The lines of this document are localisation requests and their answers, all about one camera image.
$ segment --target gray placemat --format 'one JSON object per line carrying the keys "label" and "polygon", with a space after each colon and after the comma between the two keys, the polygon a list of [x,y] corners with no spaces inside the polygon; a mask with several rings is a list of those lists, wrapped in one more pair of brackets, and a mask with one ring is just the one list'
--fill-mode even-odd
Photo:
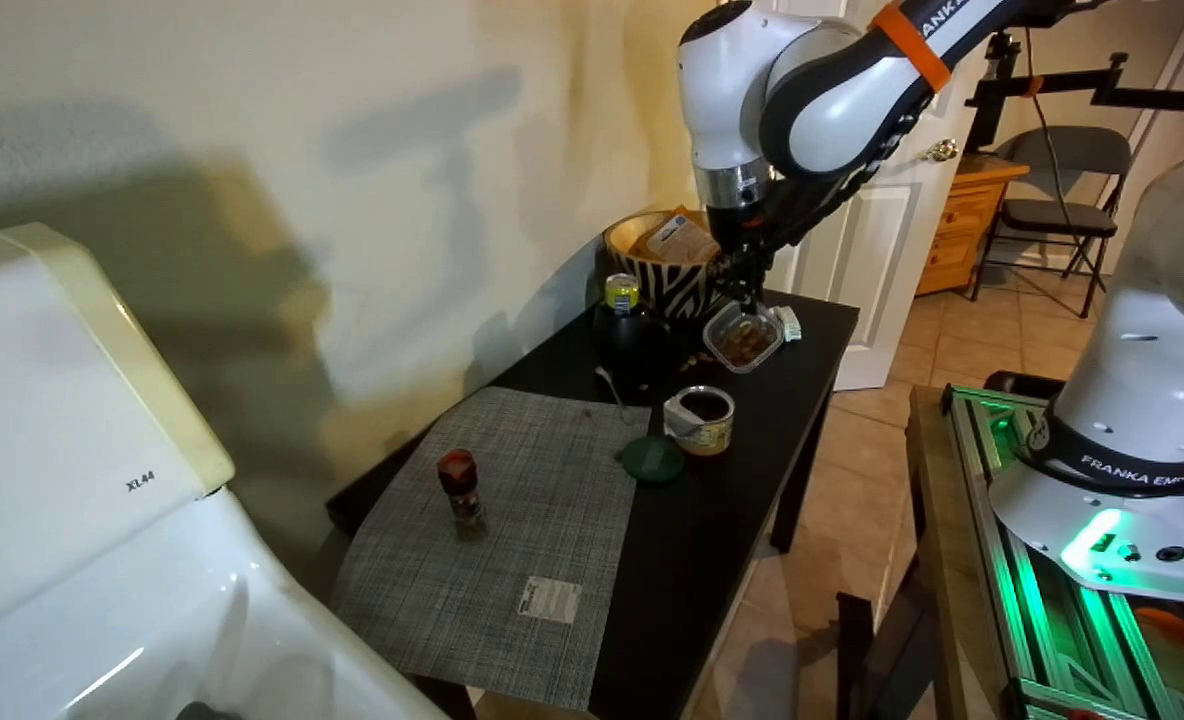
{"label": "gray placemat", "polygon": [[[586,710],[634,494],[617,452],[644,430],[644,410],[467,395],[359,525],[334,614],[398,671]],[[449,448],[478,469],[475,542],[437,485]]]}

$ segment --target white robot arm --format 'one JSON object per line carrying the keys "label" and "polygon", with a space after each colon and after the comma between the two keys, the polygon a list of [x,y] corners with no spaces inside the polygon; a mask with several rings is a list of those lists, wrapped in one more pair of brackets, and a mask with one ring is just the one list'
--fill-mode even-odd
{"label": "white robot arm", "polygon": [[1082,0],[903,0],[866,33],[717,6],[679,40],[679,103],[717,239],[753,255],[845,203],[916,124],[949,67],[988,33],[1054,26]]}
{"label": "white robot arm", "polygon": [[1161,178],[1075,371],[992,513],[1089,589],[1184,601],[1184,163]]}

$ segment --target black folding chair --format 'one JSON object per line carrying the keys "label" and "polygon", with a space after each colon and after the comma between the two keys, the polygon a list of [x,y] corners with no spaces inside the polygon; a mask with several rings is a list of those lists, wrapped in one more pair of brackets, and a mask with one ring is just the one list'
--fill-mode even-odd
{"label": "black folding chair", "polygon": [[[1102,290],[1102,253],[1114,237],[1114,199],[1129,178],[1133,151],[1129,142],[1110,129],[1091,124],[1052,124],[1019,134],[1006,144],[1006,161],[1027,163],[1027,178],[1006,189],[998,203],[988,245],[976,261],[972,300],[983,284],[983,266],[996,239],[1041,239],[1041,245],[1071,245],[1071,261],[1062,266],[1062,280],[1071,274],[1089,274],[1078,318],[1089,318],[1095,294]],[[1107,189],[1098,203],[1082,199],[1082,178],[1098,182],[1095,194]]]}

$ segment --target black table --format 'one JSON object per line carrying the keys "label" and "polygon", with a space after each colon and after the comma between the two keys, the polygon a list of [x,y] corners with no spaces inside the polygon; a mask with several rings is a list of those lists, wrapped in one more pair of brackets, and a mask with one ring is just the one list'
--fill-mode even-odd
{"label": "black table", "polygon": [[[634,489],[593,685],[597,718],[679,718],[770,513],[770,548],[793,548],[857,308],[770,294],[766,300],[799,318],[799,346],[785,346],[746,378],[719,366],[676,378],[676,390],[693,381],[727,390],[737,433],[717,464],[676,485]],[[593,319],[576,318],[497,383],[609,401],[597,381]],[[416,439],[329,501],[342,537],[359,529],[410,448]]]}

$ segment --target wall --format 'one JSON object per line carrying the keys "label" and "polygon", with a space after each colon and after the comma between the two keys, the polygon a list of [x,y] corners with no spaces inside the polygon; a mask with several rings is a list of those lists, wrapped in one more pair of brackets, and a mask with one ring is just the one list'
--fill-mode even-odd
{"label": "wall", "polygon": [[0,0],[0,227],[82,239],[307,573],[323,501],[693,199],[693,0]]}

